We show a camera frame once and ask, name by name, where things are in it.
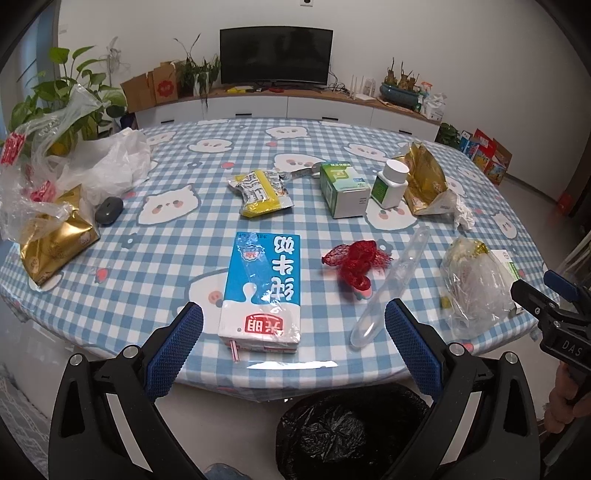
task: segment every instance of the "gold snack package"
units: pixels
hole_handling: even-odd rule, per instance
[[[413,215],[454,212],[456,194],[447,188],[443,170],[425,145],[413,142],[409,152],[396,160],[410,169],[404,199]]]
[[[49,235],[21,245],[21,260],[33,282],[43,285],[61,267],[99,239],[92,222],[90,205],[81,197],[78,185],[65,192],[54,203],[69,203],[72,214]]]

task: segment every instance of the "floor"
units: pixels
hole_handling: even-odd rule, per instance
[[[547,266],[556,268],[581,238],[576,226],[556,212],[549,199],[511,179],[503,181],[500,191],[534,239]],[[0,243],[0,262],[8,247],[7,242]],[[515,352],[523,364],[537,416],[541,417],[554,384],[557,361],[541,353],[529,335],[487,356],[499,358],[509,350]],[[51,416],[63,369],[72,352],[71,345],[34,322],[20,323],[0,302],[0,363],[7,365],[20,389],[47,416]],[[411,380],[406,383],[415,390]],[[444,461],[457,456],[477,402],[478,396],[473,394]],[[112,398],[111,403],[132,459],[147,466],[116,398]],[[199,467],[225,462],[254,480],[281,480],[275,466],[275,429],[283,413],[294,403],[294,400],[253,403],[175,385],[171,393],[159,399],[156,405],[177,440]]]

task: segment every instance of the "television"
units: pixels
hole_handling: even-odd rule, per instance
[[[326,85],[332,30],[242,27],[220,30],[222,83],[294,82]]]

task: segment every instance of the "tv cabinet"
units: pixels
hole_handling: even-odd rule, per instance
[[[136,112],[135,116],[140,128],[220,118],[307,118],[382,128],[428,141],[435,140],[440,125],[404,108],[391,108],[375,99],[351,100],[328,90],[228,93],[215,89],[207,103],[209,107],[199,98],[184,98]]]

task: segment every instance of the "trash can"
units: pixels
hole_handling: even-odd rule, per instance
[[[277,468],[286,480],[379,480],[427,410],[422,398],[395,383],[304,398],[277,426]]]

